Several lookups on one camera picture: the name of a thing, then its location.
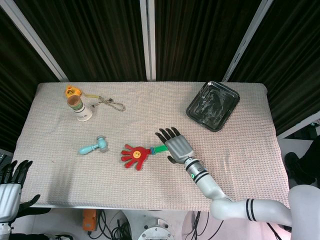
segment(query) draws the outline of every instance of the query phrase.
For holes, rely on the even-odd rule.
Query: red clapper toy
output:
[[[121,160],[123,162],[128,161],[124,165],[125,168],[128,169],[134,163],[137,163],[135,169],[137,169],[138,171],[141,170],[142,165],[144,164],[144,161],[147,159],[148,155],[155,155],[157,153],[161,153],[168,150],[168,148],[165,145],[150,147],[149,149],[146,149],[142,146],[132,147],[128,144],[124,145],[124,147],[128,149],[128,151],[123,150],[121,152],[121,154],[123,155],[121,157]]]

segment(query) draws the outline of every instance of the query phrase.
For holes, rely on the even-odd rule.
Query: cable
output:
[[[104,224],[103,229],[102,229],[102,227],[101,227],[101,222],[100,222],[101,219],[102,219],[103,224]],[[99,236],[96,236],[96,237],[92,237],[92,236],[91,236],[92,232],[91,232],[91,231],[88,231],[88,236],[89,236],[89,238],[91,238],[91,239],[98,239],[98,238],[100,238],[102,235],[104,235],[107,239],[112,240],[111,237],[107,236],[106,233],[105,233],[105,230],[106,230],[106,228],[107,228],[108,231],[109,231],[109,233],[110,233],[110,236],[111,236],[111,231],[110,231],[110,229],[108,228],[107,223],[106,223],[106,213],[105,213],[104,210],[102,210],[101,213],[100,213],[100,215],[99,215],[99,218],[98,218],[98,227],[99,227],[99,229],[100,229],[100,231],[101,231],[100,235],[99,235]]]
[[[276,230],[271,226],[271,224],[269,222],[267,222],[266,224],[269,226],[269,228],[271,229],[271,231],[275,235],[275,238],[277,240],[282,240],[281,237],[279,236],[279,234],[276,232]]]
[[[198,234],[198,224],[199,224],[200,216],[201,216],[201,212],[198,211],[197,214],[196,214],[194,223],[193,223],[193,225],[192,225],[192,230],[191,230],[191,232],[189,232],[189,233],[185,236],[185,240],[187,240],[187,237],[188,237],[190,234],[192,234],[192,237],[191,237],[190,240],[198,240],[198,237],[201,236],[201,235],[205,232],[205,230],[207,229],[208,221],[209,221],[209,212],[207,213],[207,216],[206,216],[206,223],[205,223],[204,229],[202,230],[202,232],[201,232],[200,234]]]
[[[208,225],[208,221],[209,221],[209,212],[208,212],[208,215],[206,216],[206,223],[205,223],[204,229],[203,229],[202,233],[200,233],[198,236],[201,236],[202,234],[204,234],[204,232],[207,228],[207,225]]]
[[[100,238],[102,235],[104,235],[107,239],[109,240],[132,240],[131,238],[131,234],[130,234],[130,225],[129,225],[129,222],[125,222],[123,223],[122,225],[120,225],[120,220],[118,219],[117,220],[117,227],[115,227],[112,231],[110,230],[110,228],[108,227],[107,225],[107,221],[106,221],[106,213],[104,210],[101,211],[100,215],[99,215],[99,218],[98,218],[98,227],[101,231],[100,235],[96,236],[96,237],[92,237],[91,234],[92,232],[91,231],[88,231],[88,236],[90,239],[98,239]],[[105,233],[105,230],[108,230],[110,236],[108,236],[106,233]]]
[[[218,229],[215,231],[215,233],[208,240],[212,239],[218,233],[218,231],[220,230],[223,223],[224,223],[224,220],[220,223],[220,226],[218,227]]]
[[[109,224],[108,224],[109,228],[110,228],[110,224],[111,224],[112,220],[118,215],[118,213],[121,213],[121,210],[117,211],[116,214],[113,215],[113,217],[111,218],[111,220],[109,221]]]

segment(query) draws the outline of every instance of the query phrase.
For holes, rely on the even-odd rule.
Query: cup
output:
[[[85,122],[92,117],[91,109],[82,102],[80,96],[72,95],[67,99],[66,103],[72,108],[78,121]]]

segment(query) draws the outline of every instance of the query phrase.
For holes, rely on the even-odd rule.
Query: robot finger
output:
[[[164,136],[167,140],[171,139],[171,137],[169,136],[169,134],[168,134],[165,130],[163,130],[162,128],[159,128],[159,131],[163,134],[163,136]]]
[[[21,171],[21,169],[28,163],[29,161],[28,160],[24,160],[23,162],[21,162],[18,167],[16,168],[14,174],[13,174],[13,177],[11,179],[11,183],[12,184],[15,184],[16,183],[16,180],[17,180],[17,177],[19,175],[19,172]]]
[[[3,178],[3,184],[10,183],[13,171],[15,169],[15,166],[17,165],[18,161],[13,161],[10,165],[7,166],[5,172],[4,172],[4,178]]]
[[[2,170],[1,170],[1,172],[0,172],[0,184],[3,184],[4,183],[4,180],[5,180],[5,176],[6,176],[6,172],[7,172],[7,169],[8,169],[8,167],[10,166],[10,163],[9,164],[7,164],[7,165],[5,165],[3,168],[2,168]]]
[[[170,137],[174,138],[174,137],[176,136],[176,135],[174,134],[174,132],[171,131],[170,128],[166,128],[165,130],[168,132],[168,134],[170,135]]]
[[[181,135],[180,132],[175,127],[172,126],[171,129],[174,131],[176,136]]]
[[[172,163],[172,164],[176,164],[176,160],[172,157],[172,156],[168,156],[168,160]]]
[[[39,198],[40,198],[40,194],[35,195],[30,201],[21,203],[19,206],[19,213],[23,212],[24,210],[26,210],[27,208],[31,207],[33,204],[35,204]]]
[[[167,139],[165,139],[164,136],[162,136],[160,133],[156,132],[155,135],[157,135],[158,138],[160,138],[161,142],[163,142],[164,144],[166,143]]]
[[[27,164],[23,168],[21,168],[21,171],[16,179],[16,184],[21,184],[21,189],[24,187],[27,173],[32,163],[33,163],[32,161],[27,162]]]

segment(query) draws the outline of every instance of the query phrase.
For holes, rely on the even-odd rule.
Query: textured cloth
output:
[[[273,199],[288,205],[288,179],[267,100],[258,83],[225,83],[240,101],[220,132],[211,132],[186,115],[203,82],[74,82],[88,94],[113,98],[124,112],[104,104],[79,122],[64,96],[65,83],[41,83],[14,159],[34,161],[22,192],[39,204],[149,210],[208,211],[206,199],[169,152],[149,155],[141,171],[121,161],[125,144],[162,145],[159,128],[176,127],[204,161],[222,190],[234,200]],[[88,106],[94,98],[81,98]],[[79,155],[78,149],[106,136],[105,153]]]

